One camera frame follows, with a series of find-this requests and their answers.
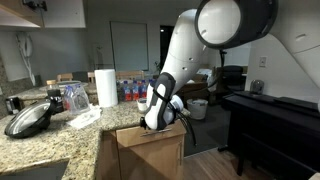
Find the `trash can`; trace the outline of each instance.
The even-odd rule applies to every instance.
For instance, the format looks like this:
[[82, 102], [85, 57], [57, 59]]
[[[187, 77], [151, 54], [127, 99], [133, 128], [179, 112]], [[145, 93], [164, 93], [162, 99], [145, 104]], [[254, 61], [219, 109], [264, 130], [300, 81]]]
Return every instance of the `trash can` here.
[[204, 99], [188, 99], [188, 110], [192, 119], [201, 120], [206, 117], [208, 101]]

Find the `electrical outlet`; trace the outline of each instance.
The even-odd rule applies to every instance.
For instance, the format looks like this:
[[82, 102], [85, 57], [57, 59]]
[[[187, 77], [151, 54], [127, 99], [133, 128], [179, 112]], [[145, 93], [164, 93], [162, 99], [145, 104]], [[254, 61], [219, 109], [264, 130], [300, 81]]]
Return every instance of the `electrical outlet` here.
[[267, 57], [261, 56], [259, 61], [259, 67], [266, 67], [267, 66]]

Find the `tile backsplash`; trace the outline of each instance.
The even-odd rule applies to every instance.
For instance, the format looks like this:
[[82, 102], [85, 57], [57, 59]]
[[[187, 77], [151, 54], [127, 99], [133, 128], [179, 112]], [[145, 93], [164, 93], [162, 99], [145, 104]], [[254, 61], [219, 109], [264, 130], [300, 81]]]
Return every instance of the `tile backsplash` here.
[[30, 78], [19, 79], [16, 81], [8, 82], [6, 71], [4, 68], [3, 61], [0, 57], [0, 87], [3, 94], [0, 95], [0, 120], [8, 115], [5, 99], [9, 96], [18, 94], [25, 90], [33, 88]]

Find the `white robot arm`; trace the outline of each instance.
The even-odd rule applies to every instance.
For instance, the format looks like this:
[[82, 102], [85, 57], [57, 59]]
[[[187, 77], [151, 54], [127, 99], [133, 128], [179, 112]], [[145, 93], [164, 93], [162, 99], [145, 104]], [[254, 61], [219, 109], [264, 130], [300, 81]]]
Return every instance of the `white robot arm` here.
[[203, 0], [197, 10], [182, 13], [163, 70], [155, 85], [148, 87], [144, 124], [162, 130], [173, 121], [171, 104], [180, 110], [182, 107], [178, 106], [179, 100], [170, 103], [171, 98], [197, 72], [206, 48], [237, 47], [269, 32], [320, 87], [318, 7], [318, 0]]

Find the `black table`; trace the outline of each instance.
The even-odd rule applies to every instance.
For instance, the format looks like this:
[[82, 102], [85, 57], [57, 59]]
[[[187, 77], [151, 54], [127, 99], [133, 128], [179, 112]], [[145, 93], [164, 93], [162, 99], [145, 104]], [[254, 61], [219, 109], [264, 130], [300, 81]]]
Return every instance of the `black table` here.
[[320, 171], [318, 112], [249, 92], [225, 97], [222, 107], [231, 111], [230, 151], [239, 155], [244, 149], [249, 159], [287, 179]]

